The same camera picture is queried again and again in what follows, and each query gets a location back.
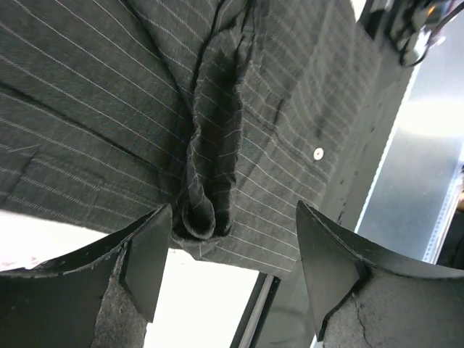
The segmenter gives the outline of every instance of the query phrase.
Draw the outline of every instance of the pinstripe fabric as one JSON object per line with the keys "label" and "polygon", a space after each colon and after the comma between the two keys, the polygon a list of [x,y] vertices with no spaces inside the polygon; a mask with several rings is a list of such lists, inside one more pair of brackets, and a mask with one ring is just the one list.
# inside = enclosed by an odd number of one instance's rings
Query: pinstripe fabric
{"label": "pinstripe fabric", "polygon": [[[380,64],[337,0],[3,0],[0,207],[285,277]],[[313,152],[324,149],[316,161]]]}

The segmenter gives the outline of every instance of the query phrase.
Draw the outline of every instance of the button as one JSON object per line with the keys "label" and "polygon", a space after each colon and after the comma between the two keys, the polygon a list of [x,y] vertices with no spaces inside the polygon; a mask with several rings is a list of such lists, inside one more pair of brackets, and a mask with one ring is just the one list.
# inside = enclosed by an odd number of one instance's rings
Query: button
{"label": "button", "polygon": [[322,157],[324,157],[324,149],[318,147],[316,150],[314,150],[314,154],[312,155],[316,161],[321,160]]}

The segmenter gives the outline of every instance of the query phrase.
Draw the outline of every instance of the white button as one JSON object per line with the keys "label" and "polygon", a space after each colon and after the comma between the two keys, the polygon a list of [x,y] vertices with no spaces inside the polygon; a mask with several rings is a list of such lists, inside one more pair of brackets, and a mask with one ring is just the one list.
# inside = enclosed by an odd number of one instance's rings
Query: white button
{"label": "white button", "polygon": [[321,160],[322,157],[324,157],[324,149],[321,147],[318,147],[316,150],[314,150],[314,154],[312,155],[316,161]]}

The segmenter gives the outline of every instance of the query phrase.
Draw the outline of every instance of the black cable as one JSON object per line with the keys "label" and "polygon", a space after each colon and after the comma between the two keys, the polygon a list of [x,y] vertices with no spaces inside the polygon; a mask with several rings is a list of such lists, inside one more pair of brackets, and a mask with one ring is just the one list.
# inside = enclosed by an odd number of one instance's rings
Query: black cable
{"label": "black cable", "polygon": [[426,43],[426,49],[424,53],[422,54],[422,57],[420,57],[418,60],[416,60],[414,63],[407,65],[405,62],[405,55],[407,53],[407,46],[409,44],[409,41],[411,38],[408,38],[406,44],[404,45],[404,48],[401,52],[401,56],[399,58],[399,62],[401,63],[402,66],[404,67],[415,67],[416,65],[420,64],[421,62],[424,61],[424,59],[427,57],[428,50],[431,47],[431,42],[434,39],[434,37],[439,33],[441,29],[450,21],[452,20],[459,12],[461,12],[464,9],[464,2],[460,3],[457,5],[449,14],[447,14],[442,21],[431,31],[430,36],[428,37],[427,43]]}

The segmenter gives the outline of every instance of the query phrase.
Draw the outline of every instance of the folded cloth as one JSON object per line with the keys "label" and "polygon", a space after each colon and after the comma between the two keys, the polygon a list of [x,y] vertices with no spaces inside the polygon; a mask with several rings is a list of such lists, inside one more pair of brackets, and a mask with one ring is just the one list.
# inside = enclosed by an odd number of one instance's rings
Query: folded cloth
{"label": "folded cloth", "polygon": [[380,58],[348,0],[4,0],[0,208],[285,278]]}

